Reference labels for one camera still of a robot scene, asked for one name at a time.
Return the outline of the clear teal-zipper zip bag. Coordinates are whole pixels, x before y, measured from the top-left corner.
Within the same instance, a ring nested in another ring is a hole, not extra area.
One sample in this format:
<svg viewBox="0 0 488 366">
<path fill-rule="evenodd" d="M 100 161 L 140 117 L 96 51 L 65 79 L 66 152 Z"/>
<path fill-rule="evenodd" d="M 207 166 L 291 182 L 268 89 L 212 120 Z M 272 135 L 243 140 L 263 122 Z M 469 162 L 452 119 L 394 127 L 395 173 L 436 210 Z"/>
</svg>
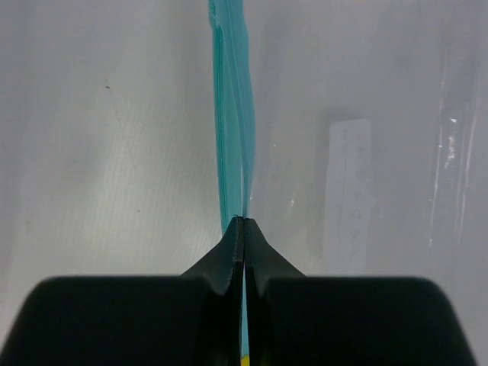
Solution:
<svg viewBox="0 0 488 366">
<path fill-rule="evenodd" d="M 212 1 L 221 222 L 315 275 L 414 275 L 487 363 L 487 3 Z"/>
</svg>

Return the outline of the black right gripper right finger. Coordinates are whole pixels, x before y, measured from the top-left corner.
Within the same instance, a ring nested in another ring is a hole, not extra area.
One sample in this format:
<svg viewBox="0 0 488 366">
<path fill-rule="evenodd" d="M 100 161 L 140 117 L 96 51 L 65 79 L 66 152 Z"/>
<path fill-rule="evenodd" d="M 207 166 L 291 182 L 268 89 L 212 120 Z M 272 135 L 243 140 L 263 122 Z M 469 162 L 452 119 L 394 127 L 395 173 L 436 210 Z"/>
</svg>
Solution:
<svg viewBox="0 0 488 366">
<path fill-rule="evenodd" d="M 415 277 L 308 277 L 243 224 L 253 365 L 473 365 L 450 300 Z"/>
</svg>

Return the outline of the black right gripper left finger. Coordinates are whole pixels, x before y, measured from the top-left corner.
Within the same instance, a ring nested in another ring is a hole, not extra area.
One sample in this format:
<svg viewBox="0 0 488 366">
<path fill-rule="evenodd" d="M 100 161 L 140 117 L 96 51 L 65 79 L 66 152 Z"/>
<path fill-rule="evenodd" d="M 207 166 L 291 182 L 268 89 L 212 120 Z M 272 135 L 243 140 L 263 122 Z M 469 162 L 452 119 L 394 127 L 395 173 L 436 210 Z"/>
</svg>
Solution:
<svg viewBox="0 0 488 366">
<path fill-rule="evenodd" d="M 3 365 L 238 365 L 241 217 L 180 275 L 67 276 L 28 294 Z"/>
</svg>

